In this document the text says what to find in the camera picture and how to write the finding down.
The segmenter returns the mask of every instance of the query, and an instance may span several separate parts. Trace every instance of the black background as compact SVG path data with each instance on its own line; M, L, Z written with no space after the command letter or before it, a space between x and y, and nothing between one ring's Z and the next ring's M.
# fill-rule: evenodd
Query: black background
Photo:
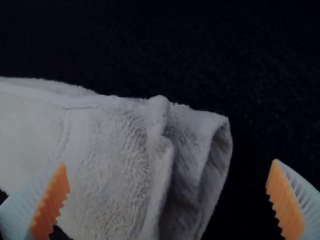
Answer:
M319 9L288 2L1 2L0 76L228 116L229 176L203 239L282 239L265 195L272 160L320 189Z

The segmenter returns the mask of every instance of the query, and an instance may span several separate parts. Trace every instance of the gray towel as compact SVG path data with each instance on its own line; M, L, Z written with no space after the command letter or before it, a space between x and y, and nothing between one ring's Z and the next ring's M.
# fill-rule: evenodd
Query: gray towel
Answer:
M64 161L58 225L74 240L199 240L232 155L228 118L163 96L0 77L0 188Z

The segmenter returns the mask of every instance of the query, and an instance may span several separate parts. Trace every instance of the towel fold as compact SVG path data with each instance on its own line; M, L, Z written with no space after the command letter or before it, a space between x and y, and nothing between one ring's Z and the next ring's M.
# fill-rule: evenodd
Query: towel fold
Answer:
M0 77L0 189L50 161L71 193L57 219L74 240L199 240L232 155L228 118L163 96L104 96Z

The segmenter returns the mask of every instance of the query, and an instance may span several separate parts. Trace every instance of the dark surface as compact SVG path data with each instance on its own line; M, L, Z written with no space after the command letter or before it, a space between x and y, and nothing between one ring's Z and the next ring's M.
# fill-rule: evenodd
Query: dark surface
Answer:
M228 116L229 177L203 239L281 239L265 195L272 159L320 189L319 11L256 2L10 1L0 6L0 75L165 95Z

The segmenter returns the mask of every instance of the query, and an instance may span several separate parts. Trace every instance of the white towel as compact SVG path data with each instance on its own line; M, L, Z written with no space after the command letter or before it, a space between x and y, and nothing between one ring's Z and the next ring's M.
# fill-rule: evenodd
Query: white towel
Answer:
M64 161L71 193L57 221L74 240L199 240L231 155L227 117L0 77L0 189Z

